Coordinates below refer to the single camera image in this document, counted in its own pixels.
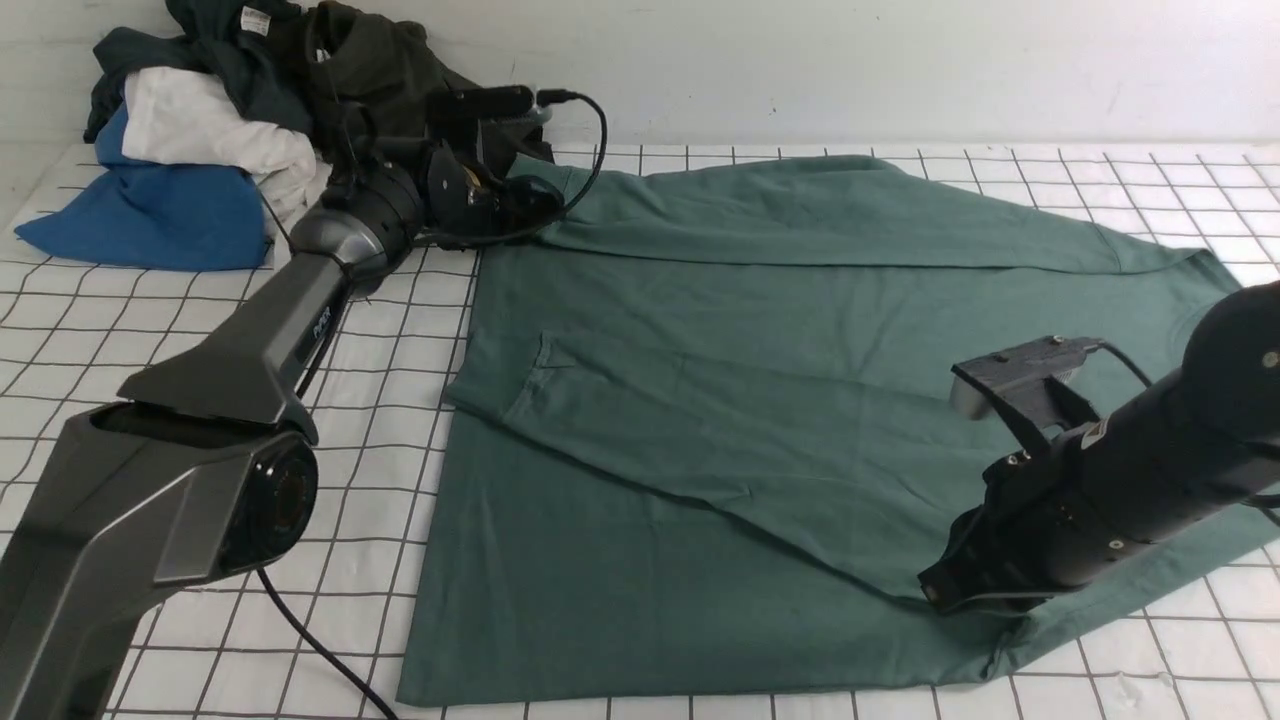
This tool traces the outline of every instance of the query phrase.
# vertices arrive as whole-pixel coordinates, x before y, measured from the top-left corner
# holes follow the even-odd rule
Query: dark green cloth
[[[1158,377],[1235,288],[1207,252],[869,158],[605,174],[484,258],[398,697],[1010,673],[1275,532],[1233,509],[1025,618],[937,618],[915,574],[1016,448],[950,409],[951,364],[1097,336]],[[1103,357],[1074,387],[1102,411],[1140,389]]]
[[[118,27],[93,46],[102,77],[93,86],[84,142],[93,142],[124,102],[125,78],[155,67],[212,73],[244,119],[311,132],[311,113],[276,69],[266,38],[241,29],[244,8],[268,15],[273,26],[301,18],[301,8],[287,0],[165,0],[165,6],[183,35],[165,38]]]

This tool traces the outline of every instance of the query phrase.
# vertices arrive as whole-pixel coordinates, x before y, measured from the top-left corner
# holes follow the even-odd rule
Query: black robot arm
[[[0,560],[0,720],[100,717],[147,610],[293,547],[317,484],[294,388],[422,223],[410,176],[372,161],[202,343],[67,421]]]
[[[1215,305],[1183,365],[1107,418],[1064,382],[1100,348],[1046,337],[952,368],[952,404],[996,410],[1023,451],[983,473],[983,503],[920,573],[940,612],[1021,612],[1231,505],[1266,505],[1254,498],[1280,479],[1280,283]]]

